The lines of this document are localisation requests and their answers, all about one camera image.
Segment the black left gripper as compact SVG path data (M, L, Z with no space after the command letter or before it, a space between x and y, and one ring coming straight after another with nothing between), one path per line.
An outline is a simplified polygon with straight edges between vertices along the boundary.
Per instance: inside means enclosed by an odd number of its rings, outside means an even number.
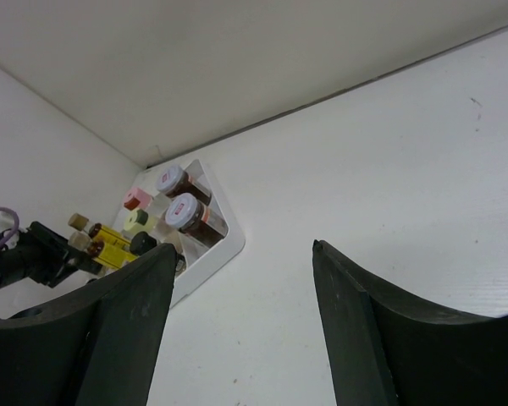
M0 289L25 278L54 288L77 271L89 271L88 254L43 224L0 231Z

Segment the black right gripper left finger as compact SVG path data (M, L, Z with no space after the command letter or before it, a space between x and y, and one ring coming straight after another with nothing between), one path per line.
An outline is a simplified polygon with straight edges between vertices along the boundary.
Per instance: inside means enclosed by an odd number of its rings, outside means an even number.
M0 319L0 405L144 405L174 289L160 244L116 272Z

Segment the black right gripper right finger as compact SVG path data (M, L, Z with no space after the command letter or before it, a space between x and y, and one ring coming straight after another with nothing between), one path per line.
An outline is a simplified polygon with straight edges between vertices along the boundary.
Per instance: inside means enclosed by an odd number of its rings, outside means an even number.
M407 292L329 243L313 278L339 405L508 405L508 315Z

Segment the yellow label bottle gold cap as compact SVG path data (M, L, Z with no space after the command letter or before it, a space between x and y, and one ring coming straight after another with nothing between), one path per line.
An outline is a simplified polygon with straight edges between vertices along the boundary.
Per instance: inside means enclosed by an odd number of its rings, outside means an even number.
M86 234L94 241L103 241L120 249L130 250L130 241L120 232L100 222L93 222L79 213L75 213L70 217L68 225L78 232Z

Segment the dark cap spice jar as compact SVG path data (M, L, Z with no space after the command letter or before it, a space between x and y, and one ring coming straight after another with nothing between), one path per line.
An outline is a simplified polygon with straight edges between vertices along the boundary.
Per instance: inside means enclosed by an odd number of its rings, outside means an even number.
M133 255L141 256L156 248L160 244L171 244L177 252L177 260L175 267L175 275L178 276L186 269L186 259L182 244L179 240L179 234L172 232L167 234L163 241L156 239L145 231L137 233L130 241L130 253Z

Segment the cream cap sauce bottle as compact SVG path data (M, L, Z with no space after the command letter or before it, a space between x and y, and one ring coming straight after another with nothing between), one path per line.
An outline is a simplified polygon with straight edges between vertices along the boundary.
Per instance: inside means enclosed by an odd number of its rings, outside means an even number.
M123 230L129 234L136 234L139 232L150 233L157 225L158 218L149 215L142 209L134 209L124 219Z

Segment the pink cap spice bottle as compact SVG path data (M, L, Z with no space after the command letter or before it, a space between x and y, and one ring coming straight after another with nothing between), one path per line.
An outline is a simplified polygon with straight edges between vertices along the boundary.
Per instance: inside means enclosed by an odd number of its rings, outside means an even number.
M143 189L134 187L126 193L123 198L122 205L129 211L133 211L135 209L145 210L152 203L152 200L152 195Z

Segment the white lid jar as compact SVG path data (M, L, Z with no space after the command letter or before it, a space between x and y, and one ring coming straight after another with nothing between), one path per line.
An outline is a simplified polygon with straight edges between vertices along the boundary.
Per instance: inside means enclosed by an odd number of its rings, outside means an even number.
M223 240L228 233L225 220L189 193L172 200L164 215L164 221L171 228L207 248Z
M179 165L165 169L157 178L156 190L173 199L189 193L205 205L209 205L212 192Z

